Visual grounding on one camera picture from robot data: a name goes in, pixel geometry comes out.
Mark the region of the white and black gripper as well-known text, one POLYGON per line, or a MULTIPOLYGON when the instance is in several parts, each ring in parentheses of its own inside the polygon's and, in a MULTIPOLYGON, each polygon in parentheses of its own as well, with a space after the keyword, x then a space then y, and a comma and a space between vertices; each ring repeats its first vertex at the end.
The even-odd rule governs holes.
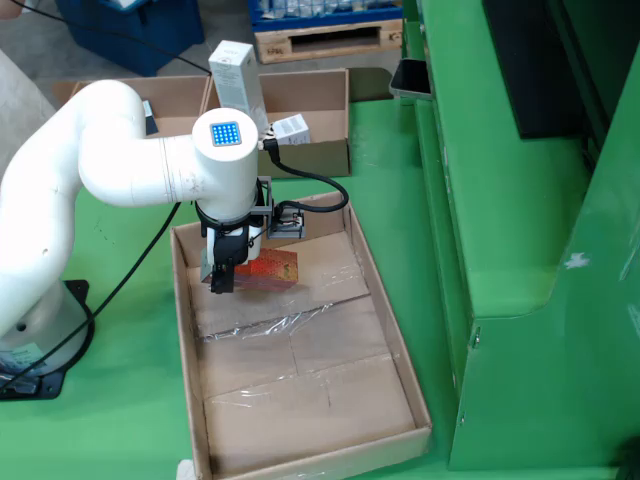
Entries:
POLYGON ((261 214, 254 207, 239 218, 220 220, 206 214, 198 202, 195 203, 195 209, 200 220, 201 236, 206 240, 204 258, 208 265, 213 265, 211 292, 232 293, 235 265, 244 264, 259 256, 261 214))

